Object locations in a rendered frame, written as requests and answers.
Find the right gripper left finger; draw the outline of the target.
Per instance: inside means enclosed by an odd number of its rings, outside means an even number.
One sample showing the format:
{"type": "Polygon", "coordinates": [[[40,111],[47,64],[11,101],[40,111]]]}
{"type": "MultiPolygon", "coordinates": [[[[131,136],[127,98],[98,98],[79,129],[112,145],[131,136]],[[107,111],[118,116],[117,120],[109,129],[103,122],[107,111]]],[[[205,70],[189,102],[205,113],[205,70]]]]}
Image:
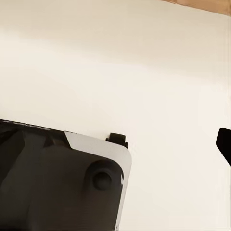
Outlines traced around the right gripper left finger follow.
{"type": "Polygon", "coordinates": [[[0,186],[25,147],[20,128],[0,133],[0,186]]]}

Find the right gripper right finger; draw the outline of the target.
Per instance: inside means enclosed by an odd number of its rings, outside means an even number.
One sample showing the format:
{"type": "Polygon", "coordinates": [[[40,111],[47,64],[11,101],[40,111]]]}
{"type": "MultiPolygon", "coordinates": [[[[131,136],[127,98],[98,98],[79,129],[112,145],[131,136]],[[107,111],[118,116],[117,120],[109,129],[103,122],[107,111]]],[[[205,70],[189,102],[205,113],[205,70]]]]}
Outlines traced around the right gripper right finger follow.
{"type": "Polygon", "coordinates": [[[219,129],[216,145],[231,166],[231,129],[219,129]]]}

